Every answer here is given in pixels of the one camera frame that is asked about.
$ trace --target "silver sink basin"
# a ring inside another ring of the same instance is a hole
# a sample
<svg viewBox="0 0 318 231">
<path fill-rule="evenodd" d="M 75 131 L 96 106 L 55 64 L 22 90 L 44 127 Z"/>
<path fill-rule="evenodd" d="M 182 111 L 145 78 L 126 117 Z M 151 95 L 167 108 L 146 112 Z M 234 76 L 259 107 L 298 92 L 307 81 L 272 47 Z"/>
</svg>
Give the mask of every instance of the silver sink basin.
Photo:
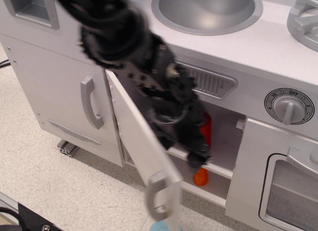
<svg viewBox="0 0 318 231">
<path fill-rule="evenodd" d="M 163 24 L 196 35 L 221 35 L 255 23 L 262 0 L 153 0 L 152 10 Z"/>
</svg>

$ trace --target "red object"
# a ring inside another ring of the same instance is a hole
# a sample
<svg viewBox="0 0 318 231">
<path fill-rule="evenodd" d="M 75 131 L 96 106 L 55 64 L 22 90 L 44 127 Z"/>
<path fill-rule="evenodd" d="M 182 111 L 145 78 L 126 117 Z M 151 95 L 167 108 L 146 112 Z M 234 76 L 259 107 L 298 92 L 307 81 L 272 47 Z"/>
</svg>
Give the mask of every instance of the red object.
<svg viewBox="0 0 318 231">
<path fill-rule="evenodd" d="M 204 140 L 209 147 L 211 147 L 211 132 L 212 132 L 212 119 L 206 112 L 202 112 L 205 123 L 200 127 L 200 133 L 204 136 Z M 193 182 L 197 186 L 203 186 L 208 183 L 208 171 L 204 168 L 199 168 L 197 173 L 193 175 Z"/>
<path fill-rule="evenodd" d="M 200 127 L 200 133 L 204 136 L 206 144 L 211 147 L 212 119 L 210 115 L 204 111 L 202 111 L 202 116 L 205 123 Z"/>
</svg>

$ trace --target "cabinet handle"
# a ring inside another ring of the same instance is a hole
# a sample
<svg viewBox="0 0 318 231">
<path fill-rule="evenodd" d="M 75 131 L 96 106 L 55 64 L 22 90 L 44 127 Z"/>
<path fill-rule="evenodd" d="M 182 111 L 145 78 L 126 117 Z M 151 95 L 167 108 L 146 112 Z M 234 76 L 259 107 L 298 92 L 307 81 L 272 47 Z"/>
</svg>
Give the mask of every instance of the cabinet handle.
<svg viewBox="0 0 318 231">
<path fill-rule="evenodd" d="M 168 218 L 168 210 L 164 205 L 155 207 L 155 195 L 167 187 L 167 176 L 164 171 L 160 171 L 149 178 L 149 184 L 146 189 L 146 206 L 151 216 L 157 220 Z"/>
<path fill-rule="evenodd" d="M 94 128 L 100 129 L 104 125 L 103 118 L 101 116 L 94 114 L 90 100 L 90 94 L 93 92 L 94 89 L 95 88 L 92 78 L 85 77 L 80 82 L 81 103 L 83 106 L 85 116 Z"/>
<path fill-rule="evenodd" d="M 318 160 L 315 152 L 307 152 L 297 148 L 290 147 L 286 161 L 290 164 L 318 179 Z"/>
</svg>

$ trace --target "oven window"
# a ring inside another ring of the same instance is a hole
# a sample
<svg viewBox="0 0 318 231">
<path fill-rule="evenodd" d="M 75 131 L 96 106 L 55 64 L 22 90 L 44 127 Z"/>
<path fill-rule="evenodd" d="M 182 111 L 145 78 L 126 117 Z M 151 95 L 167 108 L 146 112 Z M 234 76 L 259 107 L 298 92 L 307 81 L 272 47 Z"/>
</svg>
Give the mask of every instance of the oven window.
<svg viewBox="0 0 318 231">
<path fill-rule="evenodd" d="M 276 161 L 266 213 L 305 231 L 317 231 L 318 180 Z"/>
</svg>

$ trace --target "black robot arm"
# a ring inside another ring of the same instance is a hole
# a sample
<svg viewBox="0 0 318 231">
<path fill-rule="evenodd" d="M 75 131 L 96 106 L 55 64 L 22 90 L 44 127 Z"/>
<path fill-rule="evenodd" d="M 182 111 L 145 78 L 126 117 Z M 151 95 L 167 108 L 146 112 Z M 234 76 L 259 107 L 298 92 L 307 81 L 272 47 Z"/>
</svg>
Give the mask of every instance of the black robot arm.
<svg viewBox="0 0 318 231">
<path fill-rule="evenodd" d="M 147 120 L 169 148 L 189 151 L 193 168 L 203 165 L 209 147 L 200 133 L 203 106 L 193 78 L 176 63 L 163 40 L 150 32 L 142 11 L 128 0 L 59 0 L 81 24 L 84 52 L 98 65 L 129 77 L 151 101 Z"/>
</svg>

